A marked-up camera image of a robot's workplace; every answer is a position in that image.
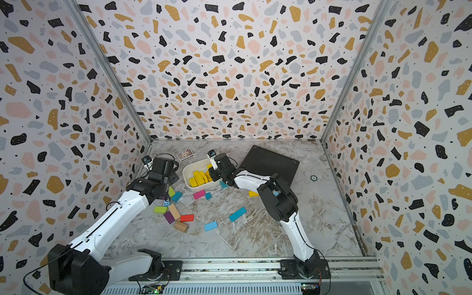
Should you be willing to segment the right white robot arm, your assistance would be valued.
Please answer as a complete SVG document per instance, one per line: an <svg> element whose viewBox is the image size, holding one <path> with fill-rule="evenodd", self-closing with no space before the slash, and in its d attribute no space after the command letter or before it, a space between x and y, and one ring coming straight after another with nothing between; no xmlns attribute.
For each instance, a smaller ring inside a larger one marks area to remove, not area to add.
<svg viewBox="0 0 472 295"><path fill-rule="evenodd" d="M207 153L212 167L212 180L221 180L228 186L257 192L268 214L285 230L293 247L297 270L301 277L310 279L317 271L320 256L309 241L299 218L298 199L289 184L278 173L253 173L237 168L225 153L214 150Z"/></svg>

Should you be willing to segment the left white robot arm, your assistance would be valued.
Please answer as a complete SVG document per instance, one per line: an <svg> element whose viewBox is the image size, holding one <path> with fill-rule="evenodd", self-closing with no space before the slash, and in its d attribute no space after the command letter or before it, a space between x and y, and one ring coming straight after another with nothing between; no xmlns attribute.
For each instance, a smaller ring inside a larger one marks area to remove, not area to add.
<svg viewBox="0 0 472 295"><path fill-rule="evenodd" d="M178 181L179 163L170 154L146 156L147 172L133 180L118 201L84 233L67 245L57 244L47 255L50 287L64 295L100 295L119 281L179 279L181 262L164 263L159 252L139 249L135 254L105 259L120 233L155 200L169 200Z"/></svg>

